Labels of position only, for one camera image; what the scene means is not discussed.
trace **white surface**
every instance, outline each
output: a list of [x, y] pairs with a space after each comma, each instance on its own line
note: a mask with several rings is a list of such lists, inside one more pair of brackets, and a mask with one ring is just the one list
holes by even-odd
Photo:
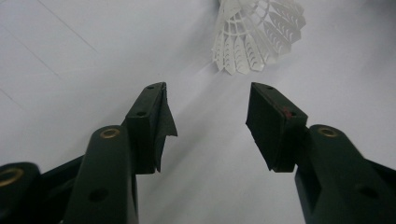
[[396, 6], [299, 3], [307, 25], [292, 53], [231, 77], [211, 63], [217, 0], [1, 0], [0, 164], [70, 161], [166, 81], [179, 137], [160, 175], [138, 177], [141, 223], [304, 223], [294, 174], [268, 172], [245, 125], [250, 82], [395, 169]]

